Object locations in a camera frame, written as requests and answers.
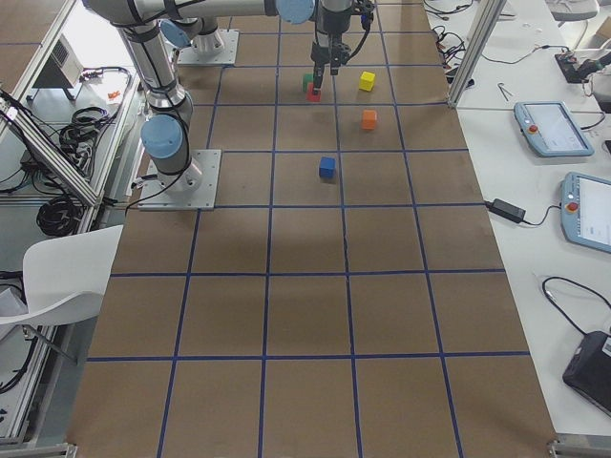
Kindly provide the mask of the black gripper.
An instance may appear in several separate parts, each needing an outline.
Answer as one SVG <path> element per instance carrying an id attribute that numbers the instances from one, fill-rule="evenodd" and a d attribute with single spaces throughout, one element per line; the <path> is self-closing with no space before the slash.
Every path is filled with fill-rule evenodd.
<path id="1" fill-rule="evenodd" d="M 319 94 L 326 65 L 326 49 L 329 50 L 330 74 L 336 76 L 351 57 L 351 48 L 341 41 L 348 30 L 352 15 L 351 0 L 320 0 L 315 5 L 315 38 L 310 57 L 313 61 L 312 93 Z"/>

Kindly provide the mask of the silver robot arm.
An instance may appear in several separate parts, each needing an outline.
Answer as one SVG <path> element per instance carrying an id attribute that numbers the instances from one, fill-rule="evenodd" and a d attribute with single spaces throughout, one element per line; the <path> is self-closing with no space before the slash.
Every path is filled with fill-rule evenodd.
<path id="1" fill-rule="evenodd" d="M 118 31 L 137 70 L 152 110 L 140 132 L 145 152 L 157 168 L 158 182 L 171 195 L 201 184 L 202 171 L 189 146 L 193 101 L 179 83 L 166 51 L 161 27 L 167 25 L 187 43 L 192 33 L 177 1 L 89 1 L 87 8 Z"/>
<path id="2" fill-rule="evenodd" d="M 218 19 L 278 16 L 286 23 L 314 23 L 311 93 L 322 88 L 325 69 L 335 75 L 352 58 L 343 34 L 351 17 L 363 12 L 358 1 L 86 1 L 86 8 L 121 34 L 154 107 L 186 97 L 164 45 L 219 50 Z"/>

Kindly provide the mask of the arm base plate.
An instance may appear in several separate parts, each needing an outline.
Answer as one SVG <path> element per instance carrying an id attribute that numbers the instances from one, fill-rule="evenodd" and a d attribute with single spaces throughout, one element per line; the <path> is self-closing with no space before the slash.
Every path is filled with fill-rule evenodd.
<path id="1" fill-rule="evenodd" d="M 179 66 L 232 66 L 236 62 L 240 33 L 233 29 L 216 29 L 197 35 L 189 48 L 179 51 Z"/>
<path id="2" fill-rule="evenodd" d="M 153 160 L 149 160 L 148 175 L 141 188 L 137 209 L 142 211 L 213 210 L 221 168 L 221 150 L 193 150 L 190 167 L 180 179 L 158 175 Z"/>

